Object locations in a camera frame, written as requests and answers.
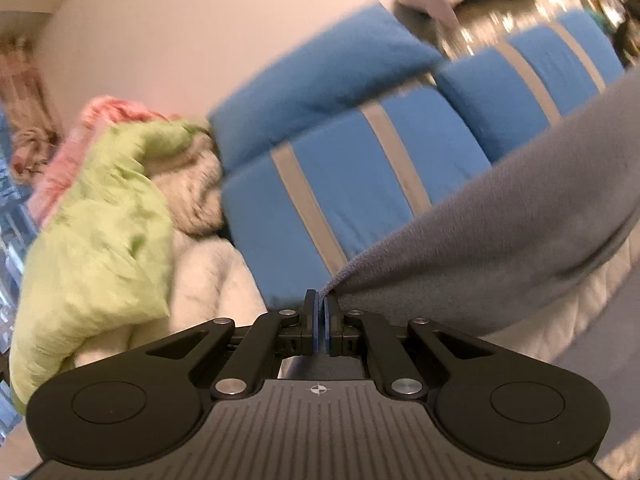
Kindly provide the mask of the blue pillow grey stripes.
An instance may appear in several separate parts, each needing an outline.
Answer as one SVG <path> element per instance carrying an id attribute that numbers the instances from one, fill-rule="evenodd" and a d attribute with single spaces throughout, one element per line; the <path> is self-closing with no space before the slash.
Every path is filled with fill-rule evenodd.
<path id="1" fill-rule="evenodd" d="M 234 170 L 222 197 L 262 299 L 287 307 L 489 167 L 452 106 L 422 87 L 277 146 Z"/>
<path id="2" fill-rule="evenodd" d="M 574 10 L 443 65 L 435 84 L 496 162 L 623 73 L 596 20 Z"/>

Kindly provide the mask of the pink patterned blanket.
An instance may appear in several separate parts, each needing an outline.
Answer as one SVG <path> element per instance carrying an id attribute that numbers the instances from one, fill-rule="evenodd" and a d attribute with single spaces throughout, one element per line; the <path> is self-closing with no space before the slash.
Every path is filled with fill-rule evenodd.
<path id="1" fill-rule="evenodd" d="M 50 164 L 37 180 L 27 209 L 38 229 L 49 221 L 63 195 L 75 182 L 88 149 L 107 128 L 124 122 L 152 122 L 169 120 L 177 115 L 165 116 L 138 101 L 127 101 L 114 96 L 96 96 L 81 110 L 75 125 L 66 134 Z"/>

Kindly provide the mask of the grey-blue fleece pants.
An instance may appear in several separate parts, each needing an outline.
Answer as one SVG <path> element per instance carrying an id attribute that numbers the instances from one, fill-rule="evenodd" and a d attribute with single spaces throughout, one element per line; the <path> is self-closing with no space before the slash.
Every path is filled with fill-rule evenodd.
<path id="1" fill-rule="evenodd" d="M 639 219 L 639 74 L 352 260 L 324 296 L 404 324 L 488 335 L 610 258 Z"/>

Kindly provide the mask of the blue pillow grey stripes left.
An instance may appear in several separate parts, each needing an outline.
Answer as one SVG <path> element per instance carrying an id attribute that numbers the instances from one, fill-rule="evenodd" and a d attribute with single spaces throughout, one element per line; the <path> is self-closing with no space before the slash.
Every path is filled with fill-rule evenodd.
<path id="1" fill-rule="evenodd" d="M 277 146 L 234 170 L 222 197 L 262 299 L 287 307 L 489 167 L 452 106 L 422 87 Z"/>

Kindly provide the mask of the white fluffy blanket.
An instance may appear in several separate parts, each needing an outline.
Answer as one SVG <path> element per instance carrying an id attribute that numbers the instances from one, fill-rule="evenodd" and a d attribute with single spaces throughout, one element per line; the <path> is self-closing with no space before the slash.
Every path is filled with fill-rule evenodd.
<path id="1" fill-rule="evenodd" d="M 266 306 L 241 253 L 215 232 L 222 227 L 221 166 L 206 133 L 183 152 L 144 162 L 167 200 L 174 241 L 169 314 L 141 325 L 122 326 L 87 340 L 70 359 L 80 367 L 200 325 L 231 318 L 253 324 Z"/>

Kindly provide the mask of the blue pillow grey stripes right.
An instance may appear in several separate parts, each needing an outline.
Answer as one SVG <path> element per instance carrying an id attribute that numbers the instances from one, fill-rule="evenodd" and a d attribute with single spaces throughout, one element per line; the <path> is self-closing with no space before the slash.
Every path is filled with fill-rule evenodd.
<path id="1" fill-rule="evenodd" d="M 435 84 L 496 162 L 623 73 L 596 20 L 574 10 L 443 65 Z"/>

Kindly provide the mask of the green blanket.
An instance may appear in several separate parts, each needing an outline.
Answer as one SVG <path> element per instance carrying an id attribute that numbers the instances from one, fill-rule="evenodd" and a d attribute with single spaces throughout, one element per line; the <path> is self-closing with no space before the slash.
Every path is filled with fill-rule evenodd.
<path id="1" fill-rule="evenodd" d="M 9 358 L 19 412 L 88 339 L 168 315 L 174 227 L 145 165 L 183 154 L 203 131 L 128 122 L 88 149 L 26 257 Z"/>

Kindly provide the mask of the plain blue pillow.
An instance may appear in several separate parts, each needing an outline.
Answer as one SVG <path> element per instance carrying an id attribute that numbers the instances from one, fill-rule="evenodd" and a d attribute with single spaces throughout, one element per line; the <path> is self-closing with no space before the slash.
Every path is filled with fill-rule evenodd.
<path id="1" fill-rule="evenodd" d="M 443 59 L 381 3 L 364 6 L 245 81 L 210 112 L 224 171 Z"/>

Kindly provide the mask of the grey quilted bedspread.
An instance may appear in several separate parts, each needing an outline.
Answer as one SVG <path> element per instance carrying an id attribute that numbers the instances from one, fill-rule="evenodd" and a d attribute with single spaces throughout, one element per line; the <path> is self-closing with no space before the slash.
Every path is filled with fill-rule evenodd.
<path id="1" fill-rule="evenodd" d="M 580 284 L 530 318 L 484 336 L 484 341 L 550 363 L 585 333 L 639 266 L 639 228 Z"/>

